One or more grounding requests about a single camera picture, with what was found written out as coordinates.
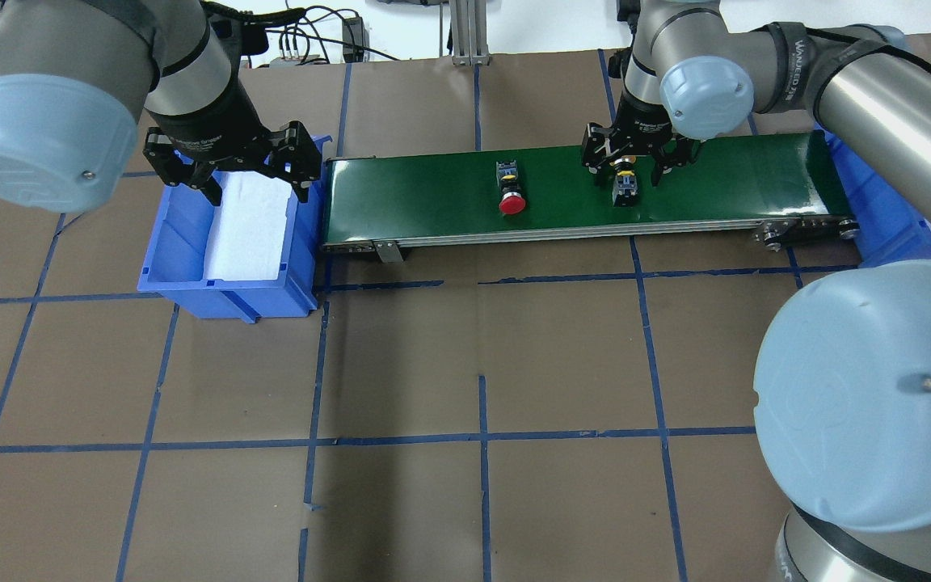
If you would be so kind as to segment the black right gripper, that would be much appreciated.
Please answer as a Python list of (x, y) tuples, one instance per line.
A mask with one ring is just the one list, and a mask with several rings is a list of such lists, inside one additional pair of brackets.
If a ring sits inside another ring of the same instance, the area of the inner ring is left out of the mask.
[(625, 89), (610, 126), (587, 124), (581, 141), (580, 163), (592, 169), (592, 184), (605, 188), (614, 159), (651, 156), (654, 166), (650, 181), (656, 188), (673, 168), (696, 162), (700, 153), (701, 143), (676, 132), (665, 107), (643, 102)]

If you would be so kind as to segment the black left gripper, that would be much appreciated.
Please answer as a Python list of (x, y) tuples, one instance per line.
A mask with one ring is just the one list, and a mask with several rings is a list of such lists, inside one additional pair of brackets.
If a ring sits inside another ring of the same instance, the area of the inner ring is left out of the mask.
[(202, 192), (213, 206), (222, 202), (214, 172), (248, 171), (292, 185), (300, 203), (322, 179), (322, 152), (302, 122), (267, 129), (239, 78), (230, 78), (204, 109), (178, 115), (152, 114), (141, 154), (171, 187)]

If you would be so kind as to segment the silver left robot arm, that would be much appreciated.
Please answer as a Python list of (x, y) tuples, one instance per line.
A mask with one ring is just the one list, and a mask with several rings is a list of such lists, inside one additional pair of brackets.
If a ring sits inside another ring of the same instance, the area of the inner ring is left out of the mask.
[(0, 199), (85, 213), (113, 196), (139, 137), (162, 182), (221, 203), (218, 171), (287, 182), (299, 201), (322, 154), (303, 123), (261, 122), (238, 76), (255, 45), (221, 22), (266, 29), (303, 8), (255, 14), (215, 1), (0, 1)]

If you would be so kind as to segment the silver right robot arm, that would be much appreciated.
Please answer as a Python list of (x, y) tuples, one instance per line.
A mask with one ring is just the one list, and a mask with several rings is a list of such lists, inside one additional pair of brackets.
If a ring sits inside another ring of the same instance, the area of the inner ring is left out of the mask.
[[(931, 222), (931, 63), (898, 28), (727, 28), (717, 1), (621, 1), (632, 31), (592, 172), (651, 156), (651, 182), (751, 113), (809, 111)], [(791, 509), (769, 581), (931, 581), (931, 260), (799, 290), (758, 353), (755, 432)]]

